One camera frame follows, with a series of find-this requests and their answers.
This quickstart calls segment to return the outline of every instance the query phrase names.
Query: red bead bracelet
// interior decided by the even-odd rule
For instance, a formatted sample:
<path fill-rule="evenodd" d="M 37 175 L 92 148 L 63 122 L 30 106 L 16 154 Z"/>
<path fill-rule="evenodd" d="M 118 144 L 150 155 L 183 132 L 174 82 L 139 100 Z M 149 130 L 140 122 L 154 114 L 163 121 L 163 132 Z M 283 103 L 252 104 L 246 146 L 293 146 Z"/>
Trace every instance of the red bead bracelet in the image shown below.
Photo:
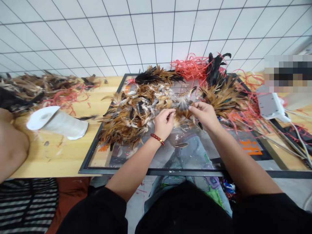
<path fill-rule="evenodd" d="M 163 146 L 165 145 L 164 141 L 161 140 L 160 137 L 156 136 L 154 133 L 151 133 L 150 135 L 151 135 L 152 137 L 154 137 L 156 140 L 160 141 L 160 143 L 161 143 Z"/>

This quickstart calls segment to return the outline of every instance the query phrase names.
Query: person's left hand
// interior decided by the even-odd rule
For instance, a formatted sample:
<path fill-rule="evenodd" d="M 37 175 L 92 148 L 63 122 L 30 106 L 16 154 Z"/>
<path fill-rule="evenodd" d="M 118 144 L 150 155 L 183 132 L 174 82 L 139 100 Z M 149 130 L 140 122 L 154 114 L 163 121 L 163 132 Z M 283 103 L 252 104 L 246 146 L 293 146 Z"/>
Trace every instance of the person's left hand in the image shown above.
<path fill-rule="evenodd" d="M 163 141 L 173 129 L 175 111 L 175 109 L 163 109 L 155 118 L 155 135 Z"/>

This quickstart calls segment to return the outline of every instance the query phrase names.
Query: white cable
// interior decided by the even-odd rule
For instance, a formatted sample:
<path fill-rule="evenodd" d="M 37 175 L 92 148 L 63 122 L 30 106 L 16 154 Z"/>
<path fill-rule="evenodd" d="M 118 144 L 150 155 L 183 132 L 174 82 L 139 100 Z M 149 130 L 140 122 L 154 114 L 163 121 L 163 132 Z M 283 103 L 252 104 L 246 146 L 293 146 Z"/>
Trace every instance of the white cable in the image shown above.
<path fill-rule="evenodd" d="M 293 112 L 293 111 L 290 111 L 290 110 L 286 110 L 286 109 L 285 109 L 285 111 L 290 112 L 290 113 L 295 114 L 295 115 L 299 115 L 299 116 L 305 117 L 305 118 L 307 118 L 307 119 L 312 119 L 312 117 L 305 116 L 305 115 L 301 115 L 301 114 L 298 114 L 298 113 Z"/>
<path fill-rule="evenodd" d="M 309 195 L 309 197 L 306 199 L 305 203 L 303 204 L 303 209 L 306 210 L 308 207 L 308 204 L 310 203 L 312 199 L 312 193 Z"/>
<path fill-rule="evenodd" d="M 307 150 L 307 148 L 306 148 L 306 145 L 304 144 L 304 142 L 303 142 L 303 140 L 302 140 L 302 138 L 301 138 L 301 136 L 300 136 L 300 134 L 299 134 L 299 131 L 298 131 L 297 127 L 296 127 L 292 122 L 290 122 L 290 124 L 294 127 L 294 129 L 295 129 L 295 131 L 296 131 L 296 133 L 297 133 L 297 135 L 298 135 L 298 139 L 299 139 L 299 141 L 301 142 L 302 147 L 303 147 L 304 150 L 305 150 L 305 155 L 306 155 L 306 159 L 307 159 L 307 161 L 308 161 L 308 164 L 309 164 L 310 167 L 312 168 L 312 161 L 311 161 L 310 155 L 309 155 L 309 153 L 308 153 L 308 150 Z"/>

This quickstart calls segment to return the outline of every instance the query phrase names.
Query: striped shirt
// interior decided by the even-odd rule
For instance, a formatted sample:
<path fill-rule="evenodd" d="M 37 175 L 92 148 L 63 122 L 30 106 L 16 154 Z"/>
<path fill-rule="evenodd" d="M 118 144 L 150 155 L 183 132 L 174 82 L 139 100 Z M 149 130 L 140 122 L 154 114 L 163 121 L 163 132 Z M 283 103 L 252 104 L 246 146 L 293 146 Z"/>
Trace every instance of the striped shirt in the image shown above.
<path fill-rule="evenodd" d="M 58 199 L 54 178 L 4 181 L 0 184 L 0 234 L 45 233 Z"/>

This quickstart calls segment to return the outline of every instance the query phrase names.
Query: black frame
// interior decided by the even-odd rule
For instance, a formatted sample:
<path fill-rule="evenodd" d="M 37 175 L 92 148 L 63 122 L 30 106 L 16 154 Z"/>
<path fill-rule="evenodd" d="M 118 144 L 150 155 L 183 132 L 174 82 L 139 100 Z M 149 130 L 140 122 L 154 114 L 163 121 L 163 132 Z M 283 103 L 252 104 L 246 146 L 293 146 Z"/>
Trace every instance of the black frame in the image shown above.
<path fill-rule="evenodd" d="M 123 79 L 121 80 L 119 87 L 117 89 L 117 93 L 119 93 L 125 83 L 125 80 L 128 76 L 137 76 L 139 74 L 125 74 L 123 76 Z M 242 80 L 238 78 L 238 82 L 240 82 L 244 88 L 250 92 L 250 89 L 242 83 Z M 110 167 L 89 167 L 90 160 L 92 158 L 92 155 L 96 149 L 97 143 L 98 143 L 98 135 L 102 129 L 103 123 L 100 125 L 92 144 L 87 152 L 86 157 L 84 158 L 84 161 L 82 162 L 82 165 L 79 169 L 79 174 L 102 174 L 102 175 L 113 175 L 115 174 L 118 169 L 116 168 L 110 168 Z M 266 149 L 261 141 L 258 140 L 261 147 L 263 149 Z M 312 179 L 312 171 L 266 171 L 272 178 L 294 178 L 294 179 Z M 218 169 L 178 169 L 178 170 L 170 170 L 169 168 L 149 168 L 146 175 L 148 176 L 224 176 L 227 178 L 230 178 L 228 172 L 224 168 L 218 168 Z"/>

